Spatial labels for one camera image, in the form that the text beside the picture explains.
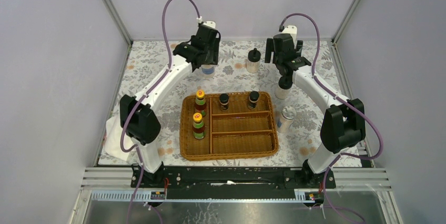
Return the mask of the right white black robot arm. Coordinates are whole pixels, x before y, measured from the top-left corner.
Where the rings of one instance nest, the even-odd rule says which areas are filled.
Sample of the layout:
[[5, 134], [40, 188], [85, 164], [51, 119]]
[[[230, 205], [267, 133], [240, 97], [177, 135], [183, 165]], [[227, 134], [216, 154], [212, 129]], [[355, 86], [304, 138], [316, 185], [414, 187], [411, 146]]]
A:
[[299, 87], [324, 113], [320, 129], [322, 143], [305, 161], [303, 166], [307, 170], [301, 175], [306, 187], [315, 188], [322, 182], [322, 172], [341, 152], [365, 139], [365, 119], [361, 117], [364, 105], [359, 99], [338, 95], [320, 79], [311, 62], [301, 55], [301, 44], [286, 33], [267, 38], [265, 62], [275, 64], [280, 80]]

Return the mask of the black spout seed bottle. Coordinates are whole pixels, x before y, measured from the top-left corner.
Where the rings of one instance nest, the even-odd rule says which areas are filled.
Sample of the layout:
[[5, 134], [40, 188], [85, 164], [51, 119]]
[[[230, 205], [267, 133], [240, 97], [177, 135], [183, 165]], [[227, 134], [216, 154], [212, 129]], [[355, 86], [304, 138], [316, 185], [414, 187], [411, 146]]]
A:
[[257, 48], [254, 48], [248, 52], [246, 61], [246, 70], [249, 73], [256, 73], [260, 66], [261, 53]]

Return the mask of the blue label shaker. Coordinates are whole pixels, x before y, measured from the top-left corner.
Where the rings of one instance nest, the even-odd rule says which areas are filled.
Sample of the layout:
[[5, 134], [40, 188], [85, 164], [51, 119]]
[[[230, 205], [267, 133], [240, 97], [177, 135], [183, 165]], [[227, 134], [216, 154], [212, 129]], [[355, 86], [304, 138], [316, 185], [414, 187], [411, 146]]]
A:
[[215, 65], [202, 65], [201, 71], [206, 78], [212, 78], [215, 75]]

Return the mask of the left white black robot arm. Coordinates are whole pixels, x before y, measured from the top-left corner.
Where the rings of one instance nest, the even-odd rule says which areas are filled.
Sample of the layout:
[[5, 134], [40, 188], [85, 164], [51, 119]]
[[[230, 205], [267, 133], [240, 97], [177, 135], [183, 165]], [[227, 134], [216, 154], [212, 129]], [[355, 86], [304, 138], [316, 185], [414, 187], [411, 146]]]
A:
[[140, 165], [145, 170], [143, 181], [149, 187], [156, 188], [163, 182], [159, 170], [163, 162], [156, 146], [161, 130], [157, 114], [180, 81], [202, 66], [218, 64], [220, 40], [216, 22], [200, 23], [189, 41], [168, 51], [168, 64], [146, 87], [120, 100], [121, 127], [138, 149]]

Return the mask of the small dark spice jar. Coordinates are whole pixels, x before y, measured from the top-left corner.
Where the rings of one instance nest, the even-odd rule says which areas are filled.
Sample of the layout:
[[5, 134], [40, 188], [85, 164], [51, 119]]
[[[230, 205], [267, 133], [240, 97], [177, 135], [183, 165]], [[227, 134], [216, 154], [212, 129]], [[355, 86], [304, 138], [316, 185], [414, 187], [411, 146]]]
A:
[[229, 108], [229, 95], [227, 93], [222, 93], [219, 96], [219, 103], [220, 103], [220, 108], [223, 111], [228, 110]]

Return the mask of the yellow cap sauce bottle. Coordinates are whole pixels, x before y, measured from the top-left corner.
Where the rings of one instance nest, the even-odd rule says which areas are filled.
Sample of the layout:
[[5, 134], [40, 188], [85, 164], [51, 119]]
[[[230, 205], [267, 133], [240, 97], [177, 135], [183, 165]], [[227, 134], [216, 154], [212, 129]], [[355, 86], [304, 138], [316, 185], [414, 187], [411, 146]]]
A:
[[198, 139], [204, 139], [205, 137], [205, 123], [201, 113], [193, 114], [192, 133], [193, 136]]
[[206, 116], [207, 104], [205, 92], [202, 89], [196, 91], [195, 98], [195, 112], [200, 113], [203, 117]]

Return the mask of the black cap dark jar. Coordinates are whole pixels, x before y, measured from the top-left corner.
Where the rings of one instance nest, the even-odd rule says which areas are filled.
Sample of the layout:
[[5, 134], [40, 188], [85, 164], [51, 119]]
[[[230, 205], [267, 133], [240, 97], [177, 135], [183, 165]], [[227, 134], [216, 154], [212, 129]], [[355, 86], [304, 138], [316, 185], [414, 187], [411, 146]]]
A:
[[248, 108], [255, 109], [260, 94], [257, 91], [251, 91], [248, 96]]

